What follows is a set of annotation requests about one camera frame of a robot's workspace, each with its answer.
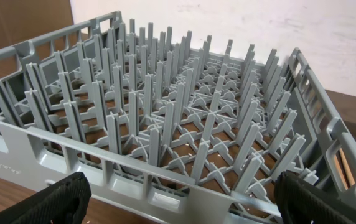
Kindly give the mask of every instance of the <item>white wall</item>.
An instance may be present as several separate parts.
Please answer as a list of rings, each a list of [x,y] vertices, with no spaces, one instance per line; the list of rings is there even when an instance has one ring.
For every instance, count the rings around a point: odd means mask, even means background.
[[[255,44],[257,62],[272,48],[281,62],[299,47],[323,86],[356,96],[356,0],[70,0],[75,23],[120,10],[140,27],[154,23],[154,36],[172,26],[173,42],[193,31],[192,48],[213,35],[211,51],[243,58]]]

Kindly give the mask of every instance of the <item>gray crate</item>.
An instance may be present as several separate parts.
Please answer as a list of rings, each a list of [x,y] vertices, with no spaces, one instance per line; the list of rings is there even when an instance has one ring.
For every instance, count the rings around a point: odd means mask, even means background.
[[[262,65],[254,45],[240,60],[232,40],[219,55],[211,36],[197,50],[191,31],[173,45],[171,27],[134,26],[117,11],[0,50],[19,67],[0,79],[0,178],[41,190],[80,171],[94,198],[158,222],[281,223],[271,191],[289,170],[356,208],[356,143],[299,49]]]

